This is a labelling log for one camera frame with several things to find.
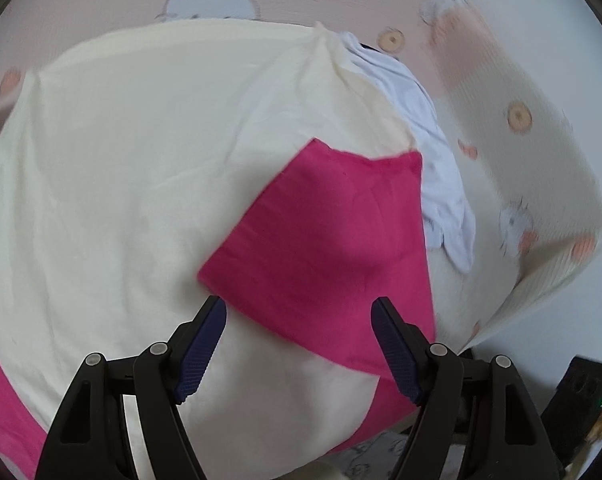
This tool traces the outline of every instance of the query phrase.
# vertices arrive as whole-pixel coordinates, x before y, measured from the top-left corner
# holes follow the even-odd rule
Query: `white surface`
[[[562,108],[602,188],[602,26],[587,3],[472,2],[507,53]],[[543,408],[575,354],[602,360],[602,256],[544,308],[479,352],[510,355]]]
[[[412,129],[423,155],[421,208],[426,246],[441,246],[456,268],[467,274],[474,263],[476,218],[465,197],[454,155],[441,128],[430,96],[401,62],[361,46],[354,34],[341,39],[352,63],[383,92]]]
[[[311,138],[370,157],[414,145],[355,72],[320,26],[185,20],[28,73],[0,136],[0,364],[44,428],[86,355],[137,354],[192,319],[208,295],[194,274]],[[180,414],[210,480],[269,480],[349,438],[377,380],[230,308]],[[138,454],[135,424],[130,440]]]

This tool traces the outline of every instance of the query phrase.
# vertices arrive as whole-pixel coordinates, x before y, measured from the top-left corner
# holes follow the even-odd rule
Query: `pink fabric trim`
[[[374,337],[372,302],[388,296],[406,322],[434,337],[421,169],[417,152],[369,160],[312,140],[198,274],[213,293],[279,336],[382,378],[348,444],[414,408],[398,394]]]
[[[46,432],[18,398],[0,366],[0,453],[34,478]]]

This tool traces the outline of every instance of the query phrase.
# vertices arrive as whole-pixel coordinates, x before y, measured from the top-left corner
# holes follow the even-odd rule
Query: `black device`
[[[575,357],[541,415],[552,449],[565,467],[602,412],[602,363]]]
[[[35,480],[136,480],[123,395],[136,396],[157,480],[206,480],[176,406],[198,389],[225,319],[225,303],[211,296],[167,343],[114,361],[87,356],[54,418]],[[462,396],[472,399],[472,415],[459,480],[559,479],[541,419],[510,359],[464,359],[430,344],[388,298],[372,304],[371,323],[399,391],[421,407],[391,480],[438,480]]]

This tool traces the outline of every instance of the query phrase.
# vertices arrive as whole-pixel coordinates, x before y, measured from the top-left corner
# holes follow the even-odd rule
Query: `white cloth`
[[[44,428],[87,354],[135,355],[192,319],[195,273],[313,137],[370,157],[414,146],[322,27],[159,24],[26,75],[0,135],[0,364]],[[210,480],[270,480],[349,438],[377,380],[230,308],[180,414]]]
[[[443,245],[456,268],[467,274],[474,262],[476,220],[430,96],[400,61],[361,46],[350,32],[340,38],[352,62],[409,124],[423,155],[421,207],[428,249]]]

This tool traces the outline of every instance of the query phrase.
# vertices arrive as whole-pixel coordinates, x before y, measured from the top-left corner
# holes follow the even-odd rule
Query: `blue textured pad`
[[[372,329],[399,391],[418,404],[423,390],[418,385],[417,362],[394,320],[380,300],[372,304]]]
[[[216,344],[225,328],[226,318],[225,301],[217,300],[181,362],[178,384],[174,389],[174,397],[179,404],[198,390]]]

